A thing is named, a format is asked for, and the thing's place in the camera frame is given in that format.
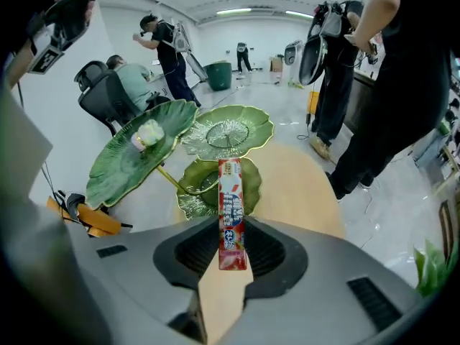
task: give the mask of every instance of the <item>green leaf-shaped plate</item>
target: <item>green leaf-shaped plate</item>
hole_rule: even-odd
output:
[[[162,103],[131,120],[104,147],[96,158],[86,185],[86,204],[96,209],[113,206],[144,179],[174,150],[178,137],[195,121],[196,105],[176,100]],[[152,147],[139,152],[131,136],[147,120],[156,120],[165,137]]]
[[[229,105],[200,115],[181,142],[202,160],[243,157],[273,137],[269,115],[252,106]]]
[[[260,199],[262,178],[256,165],[249,158],[241,159],[243,178],[244,214],[253,212]],[[212,185],[219,176],[217,161],[193,161],[184,172],[179,184],[193,190],[203,190]],[[189,195],[183,190],[177,192],[179,207],[185,212],[187,219],[199,216],[219,214],[219,186],[202,195]]]

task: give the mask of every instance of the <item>office chair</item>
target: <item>office chair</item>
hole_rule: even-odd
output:
[[[123,127],[141,114],[129,99],[116,72],[108,70],[103,62],[90,61],[78,72],[74,82],[83,92],[78,104],[108,127],[112,136],[116,134],[113,121]]]

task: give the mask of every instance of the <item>ceiling light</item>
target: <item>ceiling light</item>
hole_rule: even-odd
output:
[[[299,17],[313,19],[313,15],[308,15],[308,14],[304,14],[304,13],[297,13],[296,11],[287,10],[286,14],[297,15]]]
[[[246,13],[250,11],[251,11],[251,8],[229,9],[229,10],[218,11],[217,14],[220,15],[220,14]]]

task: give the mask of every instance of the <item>white floor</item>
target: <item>white floor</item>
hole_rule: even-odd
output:
[[[332,162],[322,160],[310,147],[305,115],[310,88],[288,88],[286,80],[275,73],[253,73],[237,80],[234,75],[229,90],[213,92],[206,83],[195,93],[203,111],[217,106],[243,104],[266,111],[275,123],[274,140],[308,153],[324,170],[334,170]],[[348,146],[351,133],[344,126],[333,142],[331,151],[337,160]],[[165,169],[181,178],[184,169],[195,159],[178,145],[167,159]],[[175,221],[175,189],[158,172],[112,208],[122,222],[133,224],[133,231],[166,226]],[[431,193],[427,177],[417,169],[412,157],[401,152],[376,179],[370,190],[357,188],[340,203],[346,238],[394,270],[412,286],[417,284],[413,247],[424,249],[425,239],[441,247],[438,218],[440,201]]]

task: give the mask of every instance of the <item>light wood tabletop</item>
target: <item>light wood tabletop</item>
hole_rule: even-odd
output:
[[[253,217],[345,237],[334,192],[324,171],[309,155],[269,142],[247,157],[262,176],[261,198]],[[185,220],[179,208],[176,217]],[[198,285],[208,344],[216,344],[241,315],[244,289],[252,281],[250,264],[246,271],[221,271],[218,255],[214,256]]]

